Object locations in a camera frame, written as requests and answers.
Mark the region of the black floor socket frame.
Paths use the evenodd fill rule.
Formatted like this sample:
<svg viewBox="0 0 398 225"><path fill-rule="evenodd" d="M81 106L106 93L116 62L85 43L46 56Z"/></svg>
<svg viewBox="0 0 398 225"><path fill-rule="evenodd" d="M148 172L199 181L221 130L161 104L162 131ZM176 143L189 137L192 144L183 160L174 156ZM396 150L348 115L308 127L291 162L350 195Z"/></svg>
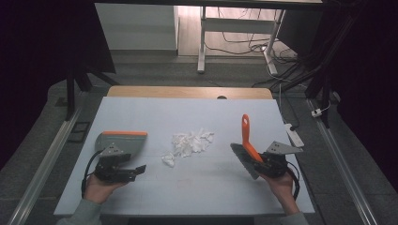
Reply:
<svg viewBox="0 0 398 225"><path fill-rule="evenodd" d="M90 122L76 122L67 139L68 143L83 143L90 129Z"/></svg>

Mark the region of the person's right hand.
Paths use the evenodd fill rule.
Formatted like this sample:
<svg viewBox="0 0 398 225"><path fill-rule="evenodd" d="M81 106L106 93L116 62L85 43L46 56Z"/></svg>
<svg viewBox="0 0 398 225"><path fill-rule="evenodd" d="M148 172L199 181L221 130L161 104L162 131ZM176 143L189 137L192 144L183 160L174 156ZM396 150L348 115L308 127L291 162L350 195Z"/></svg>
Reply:
<svg viewBox="0 0 398 225"><path fill-rule="evenodd" d="M293 178L286 172L278 178L270 178L261 174L285 211L298 211L298 206L293 197Z"/></svg>

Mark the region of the person's left hand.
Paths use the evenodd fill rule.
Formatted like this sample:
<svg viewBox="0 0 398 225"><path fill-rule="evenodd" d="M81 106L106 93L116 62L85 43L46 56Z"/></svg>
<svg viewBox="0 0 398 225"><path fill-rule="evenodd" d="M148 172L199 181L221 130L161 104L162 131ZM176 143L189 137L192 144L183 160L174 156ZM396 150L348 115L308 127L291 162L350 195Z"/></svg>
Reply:
<svg viewBox="0 0 398 225"><path fill-rule="evenodd" d="M91 174L86 182L84 199L92 203L102 204L112 195L112 193L125 186L125 183L108 184L98 179L95 174Z"/></svg>

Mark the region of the white cabinet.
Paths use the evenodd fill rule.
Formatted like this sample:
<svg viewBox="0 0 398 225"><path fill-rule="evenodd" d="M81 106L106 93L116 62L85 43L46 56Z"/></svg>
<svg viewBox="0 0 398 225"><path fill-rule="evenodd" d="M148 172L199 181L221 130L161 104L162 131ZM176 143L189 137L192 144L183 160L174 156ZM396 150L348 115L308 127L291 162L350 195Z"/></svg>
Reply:
<svg viewBox="0 0 398 225"><path fill-rule="evenodd" d="M111 50L177 50L177 7L97 3L96 10Z"/></svg>

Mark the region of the aluminium rail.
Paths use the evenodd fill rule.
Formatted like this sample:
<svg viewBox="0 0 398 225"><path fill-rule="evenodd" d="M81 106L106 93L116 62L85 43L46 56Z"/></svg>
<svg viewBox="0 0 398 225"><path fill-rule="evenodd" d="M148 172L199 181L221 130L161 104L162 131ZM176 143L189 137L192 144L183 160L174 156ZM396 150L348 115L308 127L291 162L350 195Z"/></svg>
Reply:
<svg viewBox="0 0 398 225"><path fill-rule="evenodd" d="M78 107L69 119L63 122L7 225L24 225L27 221L81 111L82 107Z"/></svg>
<svg viewBox="0 0 398 225"><path fill-rule="evenodd" d="M318 126L318 129L320 130L324 142L326 143L330 151L336 168L342 176L347 191L357 208L363 225L379 225L373 209L368 203L365 194L363 193L359 183L357 182L357 179L355 178L350 167L348 166L348 163L346 162L345 157L341 151L341 147L336 142L331 130L326 127L326 125L321 121L320 118L315 118L314 120Z"/></svg>

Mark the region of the white board table cover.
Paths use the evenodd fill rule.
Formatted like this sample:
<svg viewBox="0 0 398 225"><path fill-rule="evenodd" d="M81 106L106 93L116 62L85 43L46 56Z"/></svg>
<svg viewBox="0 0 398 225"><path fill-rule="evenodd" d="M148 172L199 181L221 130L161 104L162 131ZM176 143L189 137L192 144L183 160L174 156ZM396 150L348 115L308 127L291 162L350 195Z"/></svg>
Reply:
<svg viewBox="0 0 398 225"><path fill-rule="evenodd" d="M283 209L268 183L252 179L230 145L241 143L241 117L250 118L250 142L259 152L273 142L288 143L283 119L273 99L200 99L105 97L86 137L72 174L54 212L72 214L81 199L81 182L101 132L144 131L142 151L127 167L145 173L117 189L102 206L105 215L127 217L260 216ZM173 151L178 133L209 131L212 143L201 153L161 158Z"/></svg>

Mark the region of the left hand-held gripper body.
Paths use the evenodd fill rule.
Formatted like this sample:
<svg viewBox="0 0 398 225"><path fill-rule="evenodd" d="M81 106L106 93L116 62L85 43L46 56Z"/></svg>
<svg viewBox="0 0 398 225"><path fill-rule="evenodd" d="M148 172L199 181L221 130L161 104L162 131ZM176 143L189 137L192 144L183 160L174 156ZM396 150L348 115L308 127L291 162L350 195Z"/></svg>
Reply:
<svg viewBox="0 0 398 225"><path fill-rule="evenodd" d="M128 175L127 169L121 169L120 157L125 153L114 143L104 148L99 154L99 161L94 174L100 181L106 183L128 183L133 182L137 175Z"/></svg>

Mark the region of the pile of white paper scraps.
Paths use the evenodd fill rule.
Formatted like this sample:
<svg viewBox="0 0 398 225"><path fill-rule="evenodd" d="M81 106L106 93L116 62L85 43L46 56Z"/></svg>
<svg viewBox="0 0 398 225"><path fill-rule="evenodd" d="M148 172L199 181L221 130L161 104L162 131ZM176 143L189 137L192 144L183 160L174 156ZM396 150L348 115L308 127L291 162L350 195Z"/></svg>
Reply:
<svg viewBox="0 0 398 225"><path fill-rule="evenodd" d="M176 158L191 157L202 153L213 143L215 133L200 128L197 132L176 133L172 136L173 150L164 154L161 161L168 167L175 166Z"/></svg>

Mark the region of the black stand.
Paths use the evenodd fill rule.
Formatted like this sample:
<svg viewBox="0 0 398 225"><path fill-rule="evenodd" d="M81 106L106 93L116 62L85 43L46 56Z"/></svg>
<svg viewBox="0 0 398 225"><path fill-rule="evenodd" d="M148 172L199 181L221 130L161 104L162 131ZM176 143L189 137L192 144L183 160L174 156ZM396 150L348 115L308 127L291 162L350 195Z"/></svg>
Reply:
<svg viewBox="0 0 398 225"><path fill-rule="evenodd" d="M110 84L111 86L119 85L119 82L107 76L104 72L89 66L85 63L74 62L70 66L70 72L67 74L67 116L66 121L69 121L76 111L75 105L75 85L78 85L81 91L89 92L93 87L88 75L92 74L100 80Z"/></svg>
<svg viewBox="0 0 398 225"><path fill-rule="evenodd" d="M322 93L320 120L326 128L329 128L329 95L332 78L332 62L337 58L337 53L342 49L342 44L353 26L357 16L353 10L336 9L334 12L324 12L319 27L328 34L320 37L320 44L306 56L301 56L298 62L306 67L303 75L294 78L288 84L283 85L281 92L284 93L293 87L311 80L305 89L305 97L316 98Z"/></svg>

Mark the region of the white desk frame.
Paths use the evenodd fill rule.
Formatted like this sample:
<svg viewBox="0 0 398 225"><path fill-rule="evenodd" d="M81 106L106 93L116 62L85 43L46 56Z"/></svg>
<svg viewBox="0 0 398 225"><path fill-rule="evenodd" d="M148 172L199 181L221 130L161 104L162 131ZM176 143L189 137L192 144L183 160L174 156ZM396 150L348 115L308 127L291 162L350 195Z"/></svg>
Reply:
<svg viewBox="0 0 398 225"><path fill-rule="evenodd" d="M200 10L200 46L198 52L197 72L203 74L206 64L206 32L227 32L227 33L252 33L269 35L269 43L262 47L261 51L266 60L270 75L277 75L278 71L271 57L273 44L277 37L282 23L284 10L276 9L276 15L272 21L251 20L251 19L222 19L207 17L207 8L201 7Z"/></svg>

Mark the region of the grey dustpan with orange edge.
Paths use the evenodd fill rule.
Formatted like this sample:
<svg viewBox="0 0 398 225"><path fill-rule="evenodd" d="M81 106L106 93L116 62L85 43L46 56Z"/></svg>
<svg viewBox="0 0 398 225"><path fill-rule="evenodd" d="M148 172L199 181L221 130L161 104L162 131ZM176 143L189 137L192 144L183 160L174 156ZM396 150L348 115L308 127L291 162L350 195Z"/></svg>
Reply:
<svg viewBox="0 0 398 225"><path fill-rule="evenodd" d="M144 147L145 131L103 131L95 141L102 156L136 156Z"/></svg>

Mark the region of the white power strip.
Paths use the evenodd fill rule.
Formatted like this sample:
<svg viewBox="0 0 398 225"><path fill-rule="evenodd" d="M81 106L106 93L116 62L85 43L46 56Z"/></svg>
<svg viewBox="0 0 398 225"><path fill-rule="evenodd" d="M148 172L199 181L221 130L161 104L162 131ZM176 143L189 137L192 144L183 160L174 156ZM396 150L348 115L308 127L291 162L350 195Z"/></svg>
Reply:
<svg viewBox="0 0 398 225"><path fill-rule="evenodd" d="M304 142L296 132L296 129L291 124L285 124L284 127L291 143L294 144L296 147L303 147Z"/></svg>

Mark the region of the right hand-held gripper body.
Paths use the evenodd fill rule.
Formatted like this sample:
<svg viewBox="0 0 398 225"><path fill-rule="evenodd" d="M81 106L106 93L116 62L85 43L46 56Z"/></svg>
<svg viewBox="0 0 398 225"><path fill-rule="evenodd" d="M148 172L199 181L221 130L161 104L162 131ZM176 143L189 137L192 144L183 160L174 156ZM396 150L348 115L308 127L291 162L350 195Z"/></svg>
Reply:
<svg viewBox="0 0 398 225"><path fill-rule="evenodd" d="M287 160L285 156L301 153L302 149L274 141L265 152L272 156L272 161L270 163L263 162L269 166L269 174L267 176L270 178L277 178L283 176L287 172Z"/></svg>

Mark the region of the wooden table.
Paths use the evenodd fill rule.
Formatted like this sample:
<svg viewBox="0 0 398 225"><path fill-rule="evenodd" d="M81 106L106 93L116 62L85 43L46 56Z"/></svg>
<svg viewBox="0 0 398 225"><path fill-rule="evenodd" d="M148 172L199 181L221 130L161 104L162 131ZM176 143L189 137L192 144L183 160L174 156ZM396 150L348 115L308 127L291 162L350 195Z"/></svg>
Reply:
<svg viewBox="0 0 398 225"><path fill-rule="evenodd" d="M267 88L115 85L107 97L272 99L272 94Z"/></svg>

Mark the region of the brush with orange handle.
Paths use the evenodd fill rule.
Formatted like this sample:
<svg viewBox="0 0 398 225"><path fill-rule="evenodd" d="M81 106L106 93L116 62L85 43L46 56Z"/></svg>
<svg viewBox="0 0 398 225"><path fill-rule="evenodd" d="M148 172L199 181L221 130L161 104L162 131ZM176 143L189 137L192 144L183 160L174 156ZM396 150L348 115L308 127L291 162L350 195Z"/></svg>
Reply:
<svg viewBox="0 0 398 225"><path fill-rule="evenodd" d="M263 159L250 143L250 119L248 114L242 115L241 135L242 144L231 143L230 147L252 179L256 180L259 175L255 170L254 165L262 163Z"/></svg>

